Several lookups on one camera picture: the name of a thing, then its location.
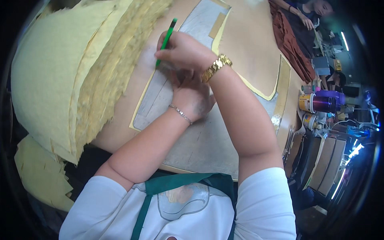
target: stack of fabric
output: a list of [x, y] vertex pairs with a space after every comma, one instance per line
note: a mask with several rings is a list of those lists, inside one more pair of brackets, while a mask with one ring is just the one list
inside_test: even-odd
[[[171, 3], [81, 1], [73, 9], [38, 19], [27, 30], [12, 63], [12, 102], [18, 121], [30, 134], [27, 143], [42, 147], [49, 156], [44, 159], [78, 163], [83, 146], [112, 119], [114, 104], [125, 91], [156, 20]], [[18, 155], [20, 176], [23, 162], [36, 161], [31, 158]], [[41, 179], [22, 178], [22, 182], [41, 185]], [[37, 198], [52, 205], [47, 198]]]

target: white fabric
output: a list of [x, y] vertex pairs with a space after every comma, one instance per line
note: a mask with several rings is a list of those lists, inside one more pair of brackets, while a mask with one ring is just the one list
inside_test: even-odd
[[[69, 211], [59, 239], [130, 239], [145, 184], [126, 191], [115, 181], [92, 177]], [[238, 189], [235, 239], [295, 239], [295, 215], [284, 170], [269, 168]], [[233, 222], [223, 192], [190, 184], [152, 197], [140, 239], [227, 239]]]

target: green apron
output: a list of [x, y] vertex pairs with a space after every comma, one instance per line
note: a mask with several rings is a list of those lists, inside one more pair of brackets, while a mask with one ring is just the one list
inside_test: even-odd
[[233, 240], [233, 234], [235, 231], [235, 196], [233, 193], [233, 180], [231, 175], [223, 173], [187, 173], [187, 174], [175, 174], [169, 176], [162, 176], [150, 179], [145, 182], [147, 196], [144, 199], [143, 205], [137, 217], [135, 227], [133, 228], [131, 240], [138, 240], [140, 237], [141, 229], [144, 224], [145, 217], [148, 212], [149, 204], [153, 195], [172, 190], [191, 183], [201, 183], [213, 188], [216, 188], [223, 193], [227, 194], [232, 200], [232, 206], [235, 210], [235, 216], [233, 217], [233, 223], [228, 240]]

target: person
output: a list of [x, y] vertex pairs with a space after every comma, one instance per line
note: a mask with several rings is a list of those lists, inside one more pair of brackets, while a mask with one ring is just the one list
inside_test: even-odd
[[[228, 64], [212, 75], [209, 85], [203, 83], [202, 73], [218, 57], [181, 32], [172, 33], [170, 49], [160, 50], [165, 35], [155, 57], [193, 70], [192, 77], [180, 84], [173, 72], [173, 105], [98, 169], [69, 211], [59, 239], [295, 239], [281, 150], [266, 110]], [[204, 119], [215, 102], [238, 153], [237, 200], [216, 181], [229, 178], [233, 191], [230, 175], [187, 185], [185, 178], [210, 174], [149, 180], [190, 122]], [[215, 181], [222, 190], [211, 186]]]
[[329, 66], [331, 72], [330, 75], [320, 75], [321, 86], [325, 90], [343, 92], [343, 87], [345, 86], [347, 79], [344, 73], [340, 71], [335, 71], [333, 67]]
[[333, 12], [331, 4], [325, 0], [301, 0], [298, 2], [272, 0], [272, 2], [297, 15], [308, 30], [318, 26], [321, 16], [326, 16]]

